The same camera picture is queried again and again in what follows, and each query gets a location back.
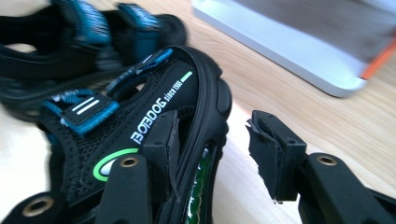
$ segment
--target wooden surface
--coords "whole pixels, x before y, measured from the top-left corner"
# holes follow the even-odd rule
[[[91,2],[107,9],[113,1]],[[151,13],[180,17],[189,30],[188,44],[215,59],[232,89],[230,132],[214,192],[215,223],[301,222],[297,203],[273,203],[248,155],[245,125],[253,109],[279,117],[305,140],[308,153],[333,154],[364,185],[396,197],[396,57],[363,90],[334,98],[197,19],[191,1],[135,2]],[[23,15],[44,3],[1,1],[0,15]],[[48,144],[35,125],[13,119],[1,107],[0,122],[1,220],[16,203],[47,188]]]

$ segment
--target shoe pair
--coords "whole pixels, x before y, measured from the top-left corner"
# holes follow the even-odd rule
[[[51,143],[50,192],[4,223],[210,223],[232,105],[220,75],[206,54],[173,46],[100,91],[52,94],[37,119]]]

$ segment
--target blue strap trim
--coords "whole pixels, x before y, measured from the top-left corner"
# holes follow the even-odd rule
[[[57,115],[63,125],[84,135],[114,114],[120,105],[91,90],[75,90],[52,96],[44,107]]]
[[[84,135],[85,133],[91,131],[95,127],[97,127],[99,124],[101,124],[103,121],[105,121],[108,117],[110,117],[118,108],[120,105],[117,102],[111,102],[108,106],[103,108],[102,110],[98,111],[96,114],[94,114],[92,117],[86,119],[79,125],[74,124],[73,122],[70,122],[66,118],[63,118],[61,122],[64,122],[66,126],[71,128],[73,131],[78,133],[79,135]]]
[[[119,4],[121,16],[132,28],[130,52],[136,62],[145,59],[158,48],[160,22],[136,4]]]
[[[126,20],[141,31],[158,31],[160,22],[158,19],[137,4],[119,3],[119,10],[123,12]]]
[[[100,46],[110,43],[105,16],[85,0],[51,0],[64,10],[66,19],[76,25],[77,41],[83,46]]]
[[[144,74],[149,69],[155,68],[160,64],[166,62],[172,55],[172,49],[160,49],[149,55],[145,60],[137,63],[135,66],[128,69],[118,78],[114,79],[106,86],[107,95],[112,95],[121,85],[130,81],[131,78]]]

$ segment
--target black sandal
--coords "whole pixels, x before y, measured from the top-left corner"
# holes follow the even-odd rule
[[[98,11],[85,1],[56,0],[24,17],[0,17],[0,102],[15,118],[35,121],[47,97],[103,87],[129,66],[169,45],[185,44],[173,15],[135,4]],[[27,44],[32,52],[6,46]]]
[[[51,192],[45,195],[64,195],[72,223],[211,223],[213,185],[232,106],[220,75],[207,55],[177,46],[132,67],[107,86],[106,94],[78,90],[52,96],[39,125],[52,145]],[[121,175],[115,164],[141,164],[133,169],[142,170]],[[133,188],[132,183],[135,190],[121,190]],[[37,197],[43,195],[16,207],[15,214]],[[124,200],[130,206],[118,208]],[[11,213],[8,220],[18,217]]]

